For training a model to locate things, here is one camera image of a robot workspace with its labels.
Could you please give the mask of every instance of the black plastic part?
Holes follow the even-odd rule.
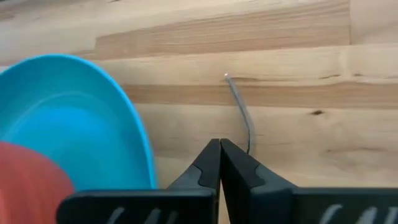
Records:
[[[221,146],[219,139],[212,139],[192,165],[170,186],[170,189],[213,189],[220,191]]]
[[[193,161],[202,171],[199,185],[218,190],[220,188],[221,146],[219,139],[212,139]]]
[[[221,180],[232,224],[289,223],[292,189],[228,139],[221,140]]]
[[[397,189],[298,188],[228,139],[212,139],[167,190],[87,191],[58,224],[215,224],[220,177],[232,224],[398,224]]]
[[[396,224],[397,189],[295,189],[294,224]]]
[[[203,189],[79,192],[61,203],[57,223],[109,223],[115,210],[122,211],[117,224],[213,223],[214,201],[213,192]]]

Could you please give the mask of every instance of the wooden table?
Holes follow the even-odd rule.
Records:
[[[299,186],[398,186],[397,9],[396,0],[6,0],[0,65],[62,52],[103,67],[145,122],[162,187],[211,138],[244,146],[226,72],[267,167]]]

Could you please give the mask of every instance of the wooden plank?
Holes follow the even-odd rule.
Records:
[[[351,46],[348,70],[353,80],[361,83],[390,84],[398,82],[398,44]]]
[[[347,48],[255,50],[95,63],[123,85],[224,85],[223,74],[228,72],[239,85],[312,86],[347,80]]]
[[[397,42],[397,8],[396,0],[351,0],[352,43]]]
[[[136,103],[235,105],[226,85],[123,85]],[[326,86],[239,86],[249,106],[398,109],[398,84],[340,83]]]
[[[4,18],[0,21],[0,30],[7,31],[0,33],[0,51],[7,52],[6,55],[0,55],[0,64],[7,65],[25,57],[54,52],[79,55],[80,52],[94,50],[97,37],[132,30],[153,30],[154,27],[157,27],[156,30],[159,31],[158,28],[164,26],[174,27],[168,30],[168,32],[173,32],[173,30],[176,31],[175,29],[178,30],[176,24],[188,25],[188,28],[194,31],[192,36],[196,37],[192,41],[198,43],[201,38],[199,34],[201,32],[206,34],[206,30],[204,30],[203,24],[197,24],[195,21],[209,21],[214,18],[219,21],[216,24],[221,25],[224,21],[221,17],[227,21],[240,17],[244,19],[236,21],[238,22],[237,27],[231,24],[226,26],[235,30],[234,38],[242,40],[247,40],[248,37],[255,35],[257,31],[253,29],[253,26],[256,27],[259,21],[264,23],[264,20],[267,20],[267,24],[263,24],[264,27],[258,27],[258,32],[264,33],[266,29],[269,29],[269,38],[274,40],[274,44],[278,44],[276,34],[290,39],[291,43],[280,39],[281,43],[285,45],[294,42],[296,45],[311,46],[316,45],[315,42],[320,42],[321,45],[334,42],[343,44],[348,43],[349,39],[348,14],[348,0],[332,2],[326,0],[255,2],[249,0],[189,0],[184,2],[179,0],[163,0],[162,2],[155,0],[117,2],[109,2],[109,0],[60,2],[37,0],[34,3],[13,0],[0,3],[0,17]],[[297,16],[296,20],[293,21],[289,15]],[[239,25],[241,22],[245,25],[246,30],[243,29],[244,26]],[[287,34],[290,30],[295,30],[297,33],[295,35],[301,37],[304,42],[307,40],[307,43],[302,44],[292,40]],[[224,28],[219,29],[215,35],[220,37],[221,34],[227,34],[224,31],[226,31]],[[100,56],[109,58],[117,50],[117,46],[115,46],[110,51],[100,51]]]
[[[157,157],[192,161],[211,138],[246,145],[237,107],[136,104],[136,108]],[[324,109],[315,115],[308,108],[249,107],[249,112],[256,127],[254,157],[296,184],[398,184],[391,178],[398,169],[397,110]],[[188,162],[183,162],[178,170],[186,166]]]
[[[337,0],[111,34],[95,50],[111,59],[345,44],[349,2]]]

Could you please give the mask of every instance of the blue plastic bowl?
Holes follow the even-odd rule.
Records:
[[[0,73],[0,140],[58,164],[76,190],[154,189],[154,158],[137,111],[93,63],[43,55]]]

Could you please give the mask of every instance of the red object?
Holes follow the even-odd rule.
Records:
[[[73,193],[67,175],[43,155],[0,142],[0,224],[54,224]]]

